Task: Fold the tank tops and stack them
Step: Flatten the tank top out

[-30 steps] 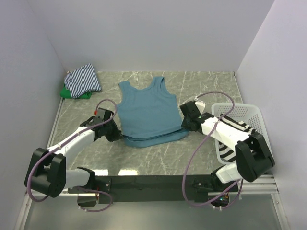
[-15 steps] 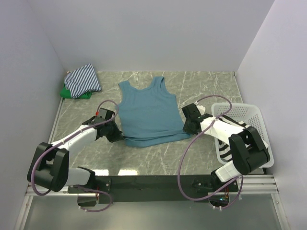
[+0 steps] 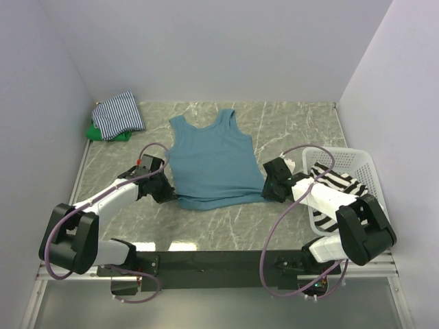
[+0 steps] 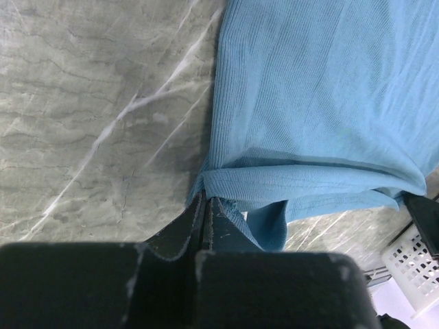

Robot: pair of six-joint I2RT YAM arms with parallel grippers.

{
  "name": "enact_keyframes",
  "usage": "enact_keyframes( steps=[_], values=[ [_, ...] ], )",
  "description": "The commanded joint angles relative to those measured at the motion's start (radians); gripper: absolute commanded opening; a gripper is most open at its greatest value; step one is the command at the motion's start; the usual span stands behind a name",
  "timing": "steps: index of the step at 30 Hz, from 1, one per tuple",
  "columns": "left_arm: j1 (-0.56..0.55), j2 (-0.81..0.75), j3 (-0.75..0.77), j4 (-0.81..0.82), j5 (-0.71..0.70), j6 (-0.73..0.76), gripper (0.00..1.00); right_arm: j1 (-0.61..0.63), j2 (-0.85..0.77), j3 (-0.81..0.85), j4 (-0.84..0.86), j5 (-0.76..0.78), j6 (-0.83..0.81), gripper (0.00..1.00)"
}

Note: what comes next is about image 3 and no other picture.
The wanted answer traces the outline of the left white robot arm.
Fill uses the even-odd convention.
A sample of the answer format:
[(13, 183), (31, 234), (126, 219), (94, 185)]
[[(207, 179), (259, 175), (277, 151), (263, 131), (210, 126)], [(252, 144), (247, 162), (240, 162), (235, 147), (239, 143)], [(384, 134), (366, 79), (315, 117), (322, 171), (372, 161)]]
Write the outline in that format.
[(117, 176), (100, 193), (74, 205), (58, 204), (38, 251), (45, 263), (83, 274), (94, 266), (113, 266), (127, 276), (141, 266), (134, 244), (111, 239), (101, 241), (99, 229), (122, 208), (148, 195), (158, 204), (175, 200), (174, 188), (164, 174), (166, 161), (143, 154), (137, 165)]

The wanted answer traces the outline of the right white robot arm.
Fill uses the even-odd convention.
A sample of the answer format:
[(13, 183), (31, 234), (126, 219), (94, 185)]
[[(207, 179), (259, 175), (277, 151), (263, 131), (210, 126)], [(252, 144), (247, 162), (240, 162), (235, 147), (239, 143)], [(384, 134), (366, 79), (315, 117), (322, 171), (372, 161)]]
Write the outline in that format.
[(348, 259), (363, 266), (396, 244), (396, 234), (373, 195), (350, 195), (305, 173), (293, 174), (280, 157), (263, 167), (267, 174), (264, 198), (309, 206), (337, 223), (336, 234), (320, 237), (303, 247), (301, 265), (306, 272), (317, 273), (332, 260)]

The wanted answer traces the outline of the teal blue tank top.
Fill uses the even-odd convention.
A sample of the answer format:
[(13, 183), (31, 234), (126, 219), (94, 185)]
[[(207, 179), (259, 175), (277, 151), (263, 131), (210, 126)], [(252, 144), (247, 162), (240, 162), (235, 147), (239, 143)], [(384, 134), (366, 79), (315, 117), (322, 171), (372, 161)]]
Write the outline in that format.
[(175, 134), (169, 165), (182, 209), (208, 211), (266, 201), (252, 138), (240, 131), (233, 109), (220, 110), (202, 128), (182, 115), (169, 122)]

